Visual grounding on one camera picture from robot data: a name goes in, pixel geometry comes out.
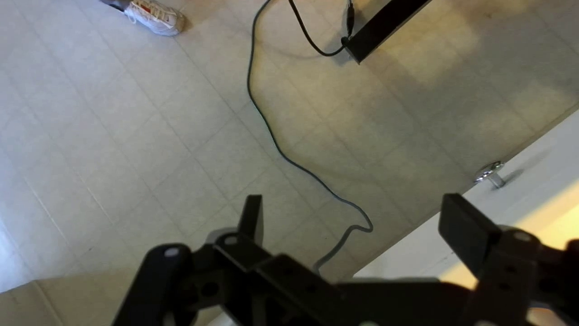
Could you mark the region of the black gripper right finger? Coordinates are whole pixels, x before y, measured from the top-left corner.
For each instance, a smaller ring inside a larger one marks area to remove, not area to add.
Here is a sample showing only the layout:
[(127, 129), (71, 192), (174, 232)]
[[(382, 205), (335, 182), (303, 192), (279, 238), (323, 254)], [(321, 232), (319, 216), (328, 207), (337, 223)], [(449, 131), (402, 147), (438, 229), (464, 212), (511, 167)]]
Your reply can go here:
[(438, 232), (475, 278), (502, 238), (502, 229), (462, 194), (444, 196)]

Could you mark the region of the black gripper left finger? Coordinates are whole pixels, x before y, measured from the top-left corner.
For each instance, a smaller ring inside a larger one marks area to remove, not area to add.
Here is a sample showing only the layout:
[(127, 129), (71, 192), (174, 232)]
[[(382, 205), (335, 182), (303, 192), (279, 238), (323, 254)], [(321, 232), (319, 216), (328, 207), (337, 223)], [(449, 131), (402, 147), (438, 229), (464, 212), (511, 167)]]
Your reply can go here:
[(241, 221), (238, 230), (245, 234), (254, 243), (263, 241), (265, 223), (263, 223), (263, 198), (252, 194), (247, 198)]

